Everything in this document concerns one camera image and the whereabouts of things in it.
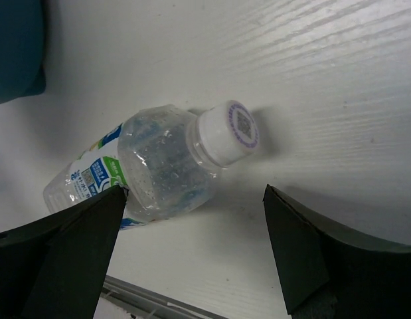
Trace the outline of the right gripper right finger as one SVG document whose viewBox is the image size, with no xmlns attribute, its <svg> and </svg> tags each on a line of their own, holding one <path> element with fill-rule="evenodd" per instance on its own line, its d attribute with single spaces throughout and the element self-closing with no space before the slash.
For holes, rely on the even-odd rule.
<svg viewBox="0 0 411 319">
<path fill-rule="evenodd" d="M 350 228 L 273 186 L 263 202 L 292 318 L 411 318 L 411 245 Z"/>
</svg>

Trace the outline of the clear bottle green white label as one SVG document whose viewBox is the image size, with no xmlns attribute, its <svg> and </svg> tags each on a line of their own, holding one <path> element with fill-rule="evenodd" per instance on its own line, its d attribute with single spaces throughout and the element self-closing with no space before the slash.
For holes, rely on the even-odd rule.
<svg viewBox="0 0 411 319">
<path fill-rule="evenodd" d="M 222 171 L 258 144 L 255 119 L 234 100 L 202 114 L 171 104 L 140 110 L 56 175 L 44 201 L 56 213 L 117 185 L 127 196 L 121 229 L 170 219 L 209 201 Z"/>
</svg>

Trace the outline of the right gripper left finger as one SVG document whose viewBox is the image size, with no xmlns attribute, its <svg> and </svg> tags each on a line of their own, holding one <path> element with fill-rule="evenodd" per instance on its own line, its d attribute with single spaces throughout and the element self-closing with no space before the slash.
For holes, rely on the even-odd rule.
<svg viewBox="0 0 411 319">
<path fill-rule="evenodd" d="M 0 233 L 0 318 L 92 318 L 126 203 L 111 187 Z"/>
</svg>

